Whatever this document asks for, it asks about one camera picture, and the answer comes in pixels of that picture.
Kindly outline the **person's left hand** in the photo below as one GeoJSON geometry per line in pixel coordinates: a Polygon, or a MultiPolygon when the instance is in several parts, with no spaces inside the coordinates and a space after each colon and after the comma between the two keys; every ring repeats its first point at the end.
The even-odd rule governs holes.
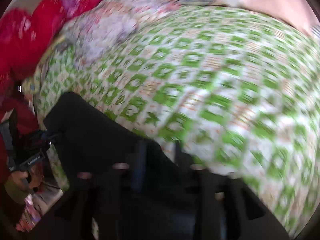
{"type": "Polygon", "coordinates": [[[20,190],[27,192],[29,189],[39,187],[42,180],[42,176],[39,172],[39,169],[36,166],[33,166],[30,171],[21,172],[15,171],[12,172],[8,178],[8,181],[13,182],[20,190]]]}

